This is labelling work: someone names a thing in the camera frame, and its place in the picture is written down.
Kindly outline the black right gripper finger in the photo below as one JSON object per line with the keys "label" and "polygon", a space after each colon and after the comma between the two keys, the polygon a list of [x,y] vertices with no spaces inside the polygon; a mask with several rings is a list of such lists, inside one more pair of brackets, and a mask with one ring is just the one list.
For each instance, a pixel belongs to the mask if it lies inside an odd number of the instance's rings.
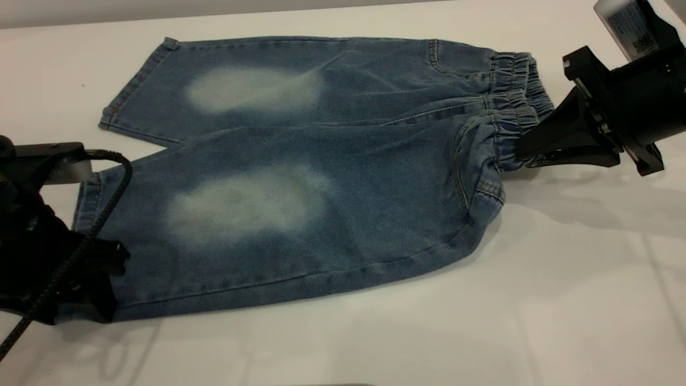
{"label": "black right gripper finger", "polygon": [[517,157],[616,157],[593,117],[585,93],[574,88],[555,110],[516,142]]}
{"label": "black right gripper finger", "polygon": [[618,154],[545,154],[532,159],[529,168],[544,168],[558,165],[591,165],[612,168],[620,164]]}

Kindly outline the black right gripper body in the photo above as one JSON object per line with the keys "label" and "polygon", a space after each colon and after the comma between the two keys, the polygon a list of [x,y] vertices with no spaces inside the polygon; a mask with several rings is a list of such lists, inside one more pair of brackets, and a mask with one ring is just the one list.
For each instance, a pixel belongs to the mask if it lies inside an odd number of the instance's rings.
{"label": "black right gripper body", "polygon": [[684,132],[684,46],[608,69],[589,47],[564,56],[586,128],[605,152],[625,152],[641,176],[664,170],[657,142]]}

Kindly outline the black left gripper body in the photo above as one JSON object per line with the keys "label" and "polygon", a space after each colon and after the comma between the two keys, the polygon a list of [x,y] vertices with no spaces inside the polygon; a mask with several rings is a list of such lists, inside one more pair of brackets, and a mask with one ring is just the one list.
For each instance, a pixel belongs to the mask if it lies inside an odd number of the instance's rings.
{"label": "black left gripper body", "polygon": [[[2,311],[24,316],[85,235],[68,229],[40,196],[14,185],[2,186],[1,226]],[[112,322],[117,300],[110,279],[124,274],[129,256],[118,241],[94,240],[34,319],[54,325],[59,311],[74,308],[93,322]]]}

